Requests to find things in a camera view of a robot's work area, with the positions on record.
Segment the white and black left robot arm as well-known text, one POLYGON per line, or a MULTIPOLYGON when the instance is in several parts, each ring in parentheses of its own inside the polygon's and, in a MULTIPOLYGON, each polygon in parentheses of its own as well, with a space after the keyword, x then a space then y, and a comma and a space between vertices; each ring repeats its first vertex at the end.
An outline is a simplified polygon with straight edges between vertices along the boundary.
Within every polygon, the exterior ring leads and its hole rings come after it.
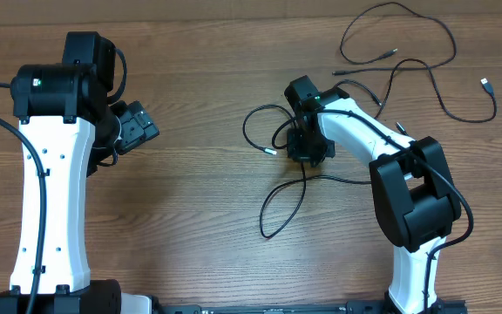
POLYGON ((24 65, 10 83, 24 154, 19 250, 0 313, 156 313, 155 297, 94 280, 85 248, 87 178, 155 138, 139 102, 121 96, 123 52, 95 31, 68 33, 54 65, 24 65))

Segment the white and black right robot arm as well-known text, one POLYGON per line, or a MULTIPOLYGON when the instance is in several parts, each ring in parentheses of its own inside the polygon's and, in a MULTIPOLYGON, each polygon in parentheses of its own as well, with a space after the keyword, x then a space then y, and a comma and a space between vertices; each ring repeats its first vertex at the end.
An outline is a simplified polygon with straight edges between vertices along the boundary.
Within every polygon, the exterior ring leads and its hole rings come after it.
POLYGON ((438 249, 461 215, 440 144, 390 130, 342 89, 320 92, 307 76, 291 81, 284 96, 295 114, 287 133, 290 159, 316 167, 340 145, 369 169, 376 219, 394 249, 390 286, 368 310, 465 313, 465 302, 446 302, 435 291, 438 249))

